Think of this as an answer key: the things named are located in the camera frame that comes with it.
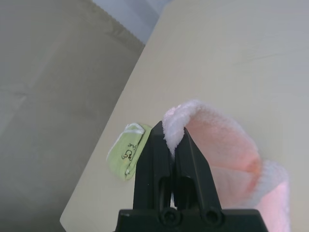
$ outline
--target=light green sock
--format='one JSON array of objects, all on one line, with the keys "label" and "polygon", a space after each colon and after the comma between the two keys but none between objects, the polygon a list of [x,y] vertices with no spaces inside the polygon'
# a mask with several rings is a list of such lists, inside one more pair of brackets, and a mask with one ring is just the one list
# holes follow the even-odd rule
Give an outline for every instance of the light green sock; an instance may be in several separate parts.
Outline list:
[{"label": "light green sock", "polygon": [[107,155],[111,172],[122,180],[132,178],[150,131],[151,127],[143,124],[132,123],[126,126]]}]

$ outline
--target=wooden table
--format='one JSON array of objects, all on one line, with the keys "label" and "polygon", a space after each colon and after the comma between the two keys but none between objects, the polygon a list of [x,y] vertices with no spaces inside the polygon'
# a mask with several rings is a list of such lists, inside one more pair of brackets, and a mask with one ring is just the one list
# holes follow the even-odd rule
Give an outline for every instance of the wooden table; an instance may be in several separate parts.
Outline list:
[{"label": "wooden table", "polygon": [[162,14],[64,210],[67,232],[111,232],[132,208],[134,179],[113,176],[108,150],[131,122],[154,126],[201,99],[235,118],[262,157],[290,173],[293,231],[309,220],[309,2],[176,0]]}]

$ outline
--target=cloth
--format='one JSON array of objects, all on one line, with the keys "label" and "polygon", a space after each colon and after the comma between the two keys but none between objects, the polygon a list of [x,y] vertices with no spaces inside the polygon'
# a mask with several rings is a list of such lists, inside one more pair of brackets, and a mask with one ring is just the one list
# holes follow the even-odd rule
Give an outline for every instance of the cloth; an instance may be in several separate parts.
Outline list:
[{"label": "cloth", "polygon": [[262,160],[250,136],[233,119],[193,100],[171,108],[163,130],[172,155],[184,127],[207,159],[222,208],[255,208],[269,232],[289,232],[288,174]]},{"label": "cloth", "polygon": [[132,178],[150,131],[151,127],[143,124],[131,123],[126,126],[106,158],[111,172],[122,180]]}]

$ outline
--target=gray floor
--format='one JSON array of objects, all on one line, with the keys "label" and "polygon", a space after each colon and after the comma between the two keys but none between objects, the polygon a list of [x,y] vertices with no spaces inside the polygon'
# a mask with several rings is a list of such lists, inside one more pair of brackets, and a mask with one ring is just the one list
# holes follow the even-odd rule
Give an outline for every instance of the gray floor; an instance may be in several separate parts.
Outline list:
[{"label": "gray floor", "polygon": [[0,1],[1,232],[63,231],[142,49],[86,0]]}]

